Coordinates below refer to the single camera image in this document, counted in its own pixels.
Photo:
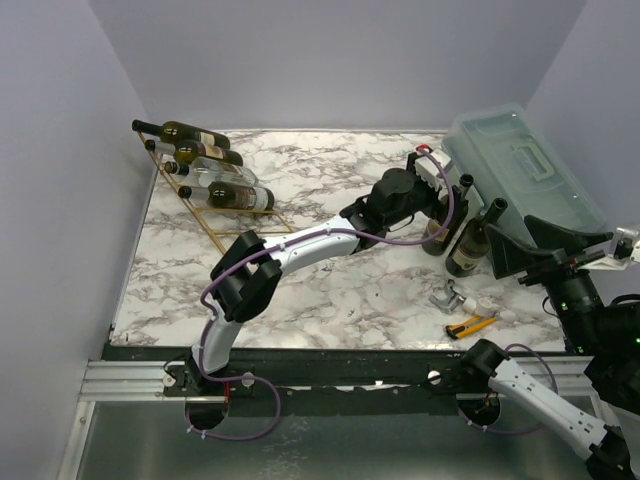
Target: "white marble surface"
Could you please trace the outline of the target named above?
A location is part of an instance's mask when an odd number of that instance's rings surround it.
[[[351,132],[233,132],[232,148],[276,196],[278,208],[296,228],[335,215],[370,191],[382,173],[404,166],[424,134]],[[269,220],[264,219],[263,228]],[[255,219],[217,217],[228,229],[256,226]],[[396,237],[422,233],[424,216]],[[232,237],[226,243],[231,244]],[[199,337],[207,311],[198,297],[220,258],[182,202],[159,176],[112,335],[116,345],[186,346]],[[245,324],[236,346],[285,348],[466,349],[481,337],[501,346],[519,342],[540,351],[563,350],[555,318],[541,308],[540,288],[511,279],[496,281],[483,263],[457,280],[461,293],[489,296],[514,312],[465,339],[453,342],[443,326],[468,318],[446,315],[428,300],[447,279],[444,257],[416,247],[377,245],[350,257],[330,259],[284,278],[267,310]]]

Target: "clear plastic bin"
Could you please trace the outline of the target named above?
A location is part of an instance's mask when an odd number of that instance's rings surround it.
[[[586,232],[604,227],[601,210],[519,105],[459,115],[442,145],[460,172],[473,175],[485,205],[509,202],[498,222],[507,233],[531,243],[525,215]]]

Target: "gray wall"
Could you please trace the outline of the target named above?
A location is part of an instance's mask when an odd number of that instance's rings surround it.
[[[447,128],[526,104],[584,0],[90,0],[150,118]]]
[[[527,113],[609,216],[640,224],[640,2],[590,0]],[[608,299],[640,292],[640,267],[595,275]]]
[[[0,3],[0,476],[55,478],[151,169],[84,0]]]

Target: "wooden rack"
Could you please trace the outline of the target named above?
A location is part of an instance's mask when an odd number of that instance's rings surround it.
[[[144,144],[144,142],[147,140],[145,136],[142,135],[142,133],[138,133],[138,136],[140,137],[140,140],[142,140],[142,143]],[[203,228],[205,233],[209,235],[214,245],[218,248],[218,250],[220,250],[220,253],[225,253],[227,251],[225,246],[222,244],[220,237],[240,235],[245,230],[215,230],[211,225],[209,225],[209,222],[207,222],[207,220],[202,216],[202,212],[237,213],[238,215],[271,215],[278,218],[283,229],[278,231],[273,231],[273,232],[256,230],[257,234],[283,235],[287,233],[292,233],[294,231],[291,225],[289,225],[289,223],[284,219],[284,217],[276,210],[250,210],[249,211],[249,210],[238,210],[234,208],[198,207],[197,205],[194,205],[193,202],[191,202],[188,198],[182,198],[178,195],[178,189],[181,187],[181,185],[180,183],[175,181],[175,179],[171,174],[166,173],[164,171],[164,169],[162,168],[162,161],[160,160],[158,155],[155,152],[149,151],[149,156],[153,160],[153,163],[156,165],[156,168],[158,169],[158,173],[160,173],[162,178],[164,178],[166,182],[169,184],[169,186],[171,186],[171,188],[176,194],[176,197],[182,200],[182,203],[184,203],[187,209],[193,214],[193,216],[196,218],[196,220],[198,221],[200,226]]]

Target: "gray floor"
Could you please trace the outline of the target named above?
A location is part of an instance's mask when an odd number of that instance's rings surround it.
[[[580,406],[588,408],[588,399]],[[265,419],[230,418],[230,433]],[[531,425],[506,404],[502,427]],[[587,480],[581,461],[552,432],[482,434],[458,417],[287,417],[261,440],[186,434],[180,404],[99,404],[80,479],[500,479]]]

